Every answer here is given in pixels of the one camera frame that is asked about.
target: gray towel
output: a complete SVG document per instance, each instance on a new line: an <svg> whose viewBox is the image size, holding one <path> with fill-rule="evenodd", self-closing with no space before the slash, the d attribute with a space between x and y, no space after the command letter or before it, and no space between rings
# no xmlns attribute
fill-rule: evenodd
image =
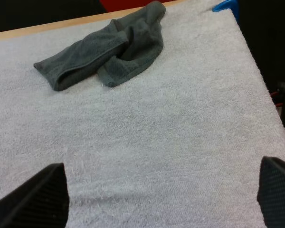
<svg viewBox="0 0 285 228"><path fill-rule="evenodd" d="M163 48L160 20L166 8L158 1L91 33L34 67L56 91L96 73L109 87L148 68Z"/></svg>

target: terry cloth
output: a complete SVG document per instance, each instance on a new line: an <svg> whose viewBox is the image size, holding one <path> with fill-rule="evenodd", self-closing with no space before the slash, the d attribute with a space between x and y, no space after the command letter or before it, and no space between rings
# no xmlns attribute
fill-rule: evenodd
<svg viewBox="0 0 285 228"><path fill-rule="evenodd" d="M111 20L58 54L34 67L56 91L64 90L96 73L109 87L144 71L163 48L160 20L166 8L158 1L121 19Z"/></svg>

